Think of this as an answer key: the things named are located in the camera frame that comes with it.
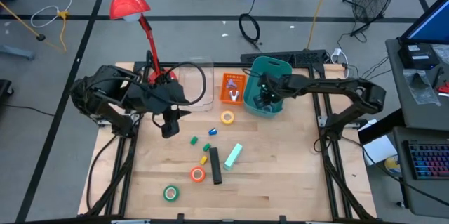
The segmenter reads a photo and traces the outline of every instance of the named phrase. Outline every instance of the white cable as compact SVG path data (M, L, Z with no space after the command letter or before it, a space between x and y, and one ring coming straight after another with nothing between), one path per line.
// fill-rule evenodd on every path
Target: white cable
M71 5L72 5L72 0L69 0L69 5L66 7L66 9L65 9L64 11L69 10L69 8L70 8ZM49 9L49 8L55 8L55 9L56 9L56 16L55 16L53 19L51 19L50 21L48 21L47 23L43 24L43 25L40 25L40 26L35 25L35 24L33 23L34 17L36 17L36 15L40 14L41 12L43 12L44 10ZM30 19L31 25L32 25L33 27L35 27L35 28L45 27L46 25L49 25L49 24L52 23L54 20L56 20L56 18L58 18L58 13L59 13L59 12L60 12L60 11L59 11L59 8L58 8L57 6L54 6L54 5L53 5L53 6L46 6L46 7L42 8L41 10L37 11L35 14L33 14L33 16L31 16L31 19Z
M336 48L334 50L334 53L332 53L332 55L330 56L330 61L333 64L338 63L338 57L340 55L343 55L344 60L346 61L346 65L348 65L349 64L348 57L346 56L346 54L340 48ZM346 76L344 76L344 78L348 78L348 77L349 77L349 69L346 69Z

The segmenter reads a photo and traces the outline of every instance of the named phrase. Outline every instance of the green block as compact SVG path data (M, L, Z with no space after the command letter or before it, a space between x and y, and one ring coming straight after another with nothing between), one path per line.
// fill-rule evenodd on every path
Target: green block
M194 136L191 140L190 140L190 144L195 145L195 143L198 141L198 137Z
M208 151L209 148L210 148L210 144L209 143L204 145L204 147L203 147L204 152Z
M229 154L228 158L226 159L226 162L224 163L224 169L230 171L232 169L232 166L234 165L234 162L236 162L237 158L240 155L240 152L242 151L243 147L240 144L236 144L234 149L231 151L231 154Z

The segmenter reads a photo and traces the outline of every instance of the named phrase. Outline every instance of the monitor screen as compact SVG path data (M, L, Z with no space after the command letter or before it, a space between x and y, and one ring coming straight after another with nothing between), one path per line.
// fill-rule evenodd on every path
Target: monitor screen
M407 37L428 41L449 41L449 0L446 0Z

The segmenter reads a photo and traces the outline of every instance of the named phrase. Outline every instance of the computer monitor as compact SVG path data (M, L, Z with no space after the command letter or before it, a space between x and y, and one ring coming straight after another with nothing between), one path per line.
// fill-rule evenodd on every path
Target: computer monitor
M401 37L406 44L449 44L449 0L437 0Z

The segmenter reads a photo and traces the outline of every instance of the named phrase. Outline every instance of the tape roll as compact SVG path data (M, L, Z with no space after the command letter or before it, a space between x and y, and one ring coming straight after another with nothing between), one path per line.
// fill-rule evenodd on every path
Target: tape roll
M230 125L232 124L232 122L234 122L234 113L232 113L231 111L224 111L222 113L222 122L225 125Z
M180 196L179 189L174 185L169 185L163 189L163 198L166 201L174 202Z
M190 178L195 182L195 183L200 183L203 182L204 178L206 178L206 172L204 171L203 167L194 167L191 171L190 171Z

